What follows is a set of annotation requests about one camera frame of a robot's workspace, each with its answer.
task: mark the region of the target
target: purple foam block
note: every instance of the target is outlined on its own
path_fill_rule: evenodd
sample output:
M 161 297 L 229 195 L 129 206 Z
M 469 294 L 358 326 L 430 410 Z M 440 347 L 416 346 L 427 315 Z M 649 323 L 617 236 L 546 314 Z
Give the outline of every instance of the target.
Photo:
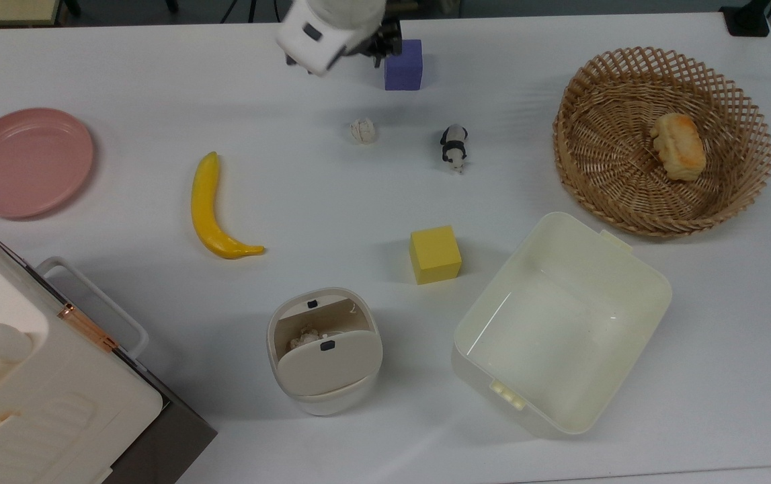
M 385 58 L 385 91 L 418 91 L 421 89 L 421 41 L 403 41 L 403 53 Z

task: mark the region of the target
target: toy panda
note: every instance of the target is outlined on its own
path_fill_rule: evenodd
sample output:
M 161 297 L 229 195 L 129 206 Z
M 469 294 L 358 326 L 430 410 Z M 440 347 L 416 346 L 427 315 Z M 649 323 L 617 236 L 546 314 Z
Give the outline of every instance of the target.
M 465 164 L 466 159 L 466 138 L 469 137 L 469 132 L 466 128 L 458 124 L 452 124 L 448 126 L 448 129 L 444 130 L 442 134 L 442 160 L 447 161 L 453 171 L 462 174 L 462 166 Z

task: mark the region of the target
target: bread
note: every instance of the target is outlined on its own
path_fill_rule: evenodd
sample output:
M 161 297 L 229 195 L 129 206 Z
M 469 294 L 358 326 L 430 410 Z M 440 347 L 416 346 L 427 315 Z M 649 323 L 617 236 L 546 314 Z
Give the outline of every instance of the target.
M 651 129 L 651 137 L 669 179 L 692 182 L 699 178 L 705 169 L 705 152 L 689 116 L 663 114 Z

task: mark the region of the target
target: yellow banana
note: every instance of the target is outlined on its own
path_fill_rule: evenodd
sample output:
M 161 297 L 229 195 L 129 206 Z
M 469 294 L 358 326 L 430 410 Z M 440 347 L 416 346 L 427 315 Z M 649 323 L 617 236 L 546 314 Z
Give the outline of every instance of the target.
M 191 220 L 197 236 L 207 249 L 225 259 L 262 254 L 262 245 L 246 245 L 227 235 L 215 220 L 215 194 L 221 165 L 218 154 L 213 151 L 200 160 L 194 174 L 191 189 Z

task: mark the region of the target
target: yellow cube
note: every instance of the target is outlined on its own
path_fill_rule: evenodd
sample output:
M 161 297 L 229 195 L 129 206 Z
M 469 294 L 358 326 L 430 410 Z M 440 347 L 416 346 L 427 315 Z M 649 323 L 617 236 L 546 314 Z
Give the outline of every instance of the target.
M 412 232 L 410 239 L 409 257 L 416 282 L 426 284 L 456 278 L 462 258 L 450 225 Z

